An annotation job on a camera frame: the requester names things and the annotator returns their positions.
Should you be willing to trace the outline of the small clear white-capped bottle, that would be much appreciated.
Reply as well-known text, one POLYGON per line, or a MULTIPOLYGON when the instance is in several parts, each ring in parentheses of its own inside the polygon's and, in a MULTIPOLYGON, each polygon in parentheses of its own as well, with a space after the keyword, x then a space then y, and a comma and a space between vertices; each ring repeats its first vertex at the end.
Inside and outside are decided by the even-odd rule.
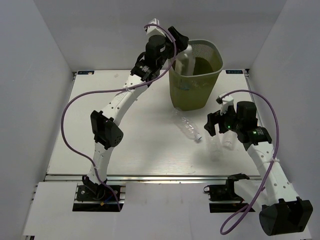
POLYGON ((202 135, 197 125, 179 109, 174 108, 172 112, 173 123, 179 130, 190 140, 199 143, 202 140, 202 135))

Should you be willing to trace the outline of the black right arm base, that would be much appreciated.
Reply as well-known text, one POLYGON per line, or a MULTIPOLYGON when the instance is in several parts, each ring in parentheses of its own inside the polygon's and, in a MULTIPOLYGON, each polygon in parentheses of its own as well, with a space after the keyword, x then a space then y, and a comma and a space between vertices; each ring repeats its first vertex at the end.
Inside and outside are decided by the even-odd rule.
POLYGON ((250 178, 243 174, 229 175, 224 184, 212 184, 203 188, 203 192, 209 196, 210 213, 235 213, 248 203, 235 193, 235 183, 240 180, 249 180, 250 178))

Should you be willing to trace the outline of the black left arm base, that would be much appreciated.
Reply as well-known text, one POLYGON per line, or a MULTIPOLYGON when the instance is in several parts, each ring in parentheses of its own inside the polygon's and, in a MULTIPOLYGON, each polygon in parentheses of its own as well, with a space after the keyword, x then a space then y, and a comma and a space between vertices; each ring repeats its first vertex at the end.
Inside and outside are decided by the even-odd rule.
POLYGON ((89 177, 82 177, 82 184, 78 184, 75 192, 72 211, 91 213, 120 212, 125 200, 124 185, 110 185, 115 193, 101 183, 93 183, 89 177))

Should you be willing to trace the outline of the red-capped clear plastic bottle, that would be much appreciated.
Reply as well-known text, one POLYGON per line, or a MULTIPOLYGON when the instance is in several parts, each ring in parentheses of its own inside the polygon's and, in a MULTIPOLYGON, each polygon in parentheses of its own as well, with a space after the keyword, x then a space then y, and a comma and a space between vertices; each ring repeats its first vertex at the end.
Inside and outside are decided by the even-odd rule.
POLYGON ((233 151, 236 146, 237 134, 231 130, 223 134, 222 146, 227 150, 233 151))

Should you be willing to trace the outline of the clear bottle blue logo cap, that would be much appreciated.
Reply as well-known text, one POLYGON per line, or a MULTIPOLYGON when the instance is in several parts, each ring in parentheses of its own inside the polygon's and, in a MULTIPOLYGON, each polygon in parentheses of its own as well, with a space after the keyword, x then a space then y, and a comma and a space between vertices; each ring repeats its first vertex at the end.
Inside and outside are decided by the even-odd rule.
POLYGON ((187 48, 180 52, 175 60, 175 71, 181 76, 192 76, 194 74, 196 57, 193 48, 189 44, 187 48))

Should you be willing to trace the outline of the tall clear plastic bottle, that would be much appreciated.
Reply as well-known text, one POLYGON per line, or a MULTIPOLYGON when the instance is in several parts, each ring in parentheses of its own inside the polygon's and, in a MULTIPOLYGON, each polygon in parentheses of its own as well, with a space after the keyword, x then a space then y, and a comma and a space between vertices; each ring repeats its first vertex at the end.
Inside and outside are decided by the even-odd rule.
POLYGON ((218 135, 206 135, 207 154, 211 161, 219 162, 223 157, 223 150, 220 138, 218 135))

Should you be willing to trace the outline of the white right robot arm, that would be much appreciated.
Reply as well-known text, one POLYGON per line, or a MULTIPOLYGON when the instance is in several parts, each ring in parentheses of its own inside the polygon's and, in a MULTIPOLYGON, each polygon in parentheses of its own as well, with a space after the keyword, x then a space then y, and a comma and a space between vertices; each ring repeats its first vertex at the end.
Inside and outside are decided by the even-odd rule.
POLYGON ((236 200, 245 200, 247 206, 239 220, 243 220, 250 210, 258 212, 259 223, 268 236, 301 233, 312 215, 313 206, 309 200, 300 198, 287 179, 275 153, 268 130, 258 125, 257 108, 254 102, 240 101, 234 105, 233 99, 219 99, 220 110, 207 116, 204 128, 211 136, 233 132, 260 174, 259 187, 250 178, 238 173, 230 175, 226 181, 226 195, 236 200))

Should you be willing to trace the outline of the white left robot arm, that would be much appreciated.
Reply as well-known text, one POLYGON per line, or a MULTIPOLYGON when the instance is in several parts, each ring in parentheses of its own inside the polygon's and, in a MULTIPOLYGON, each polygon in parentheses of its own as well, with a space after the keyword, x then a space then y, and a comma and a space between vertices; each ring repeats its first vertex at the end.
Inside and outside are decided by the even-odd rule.
POLYGON ((145 50, 138 56, 123 88, 106 107, 90 115, 94 155, 82 182, 96 200, 106 193, 111 154, 124 136, 119 128, 122 118, 138 97, 164 75, 161 69, 165 63, 172 104, 183 111, 206 105, 224 66, 218 49, 210 41, 189 40, 173 26, 164 29, 155 21, 147 24, 145 31, 145 50))

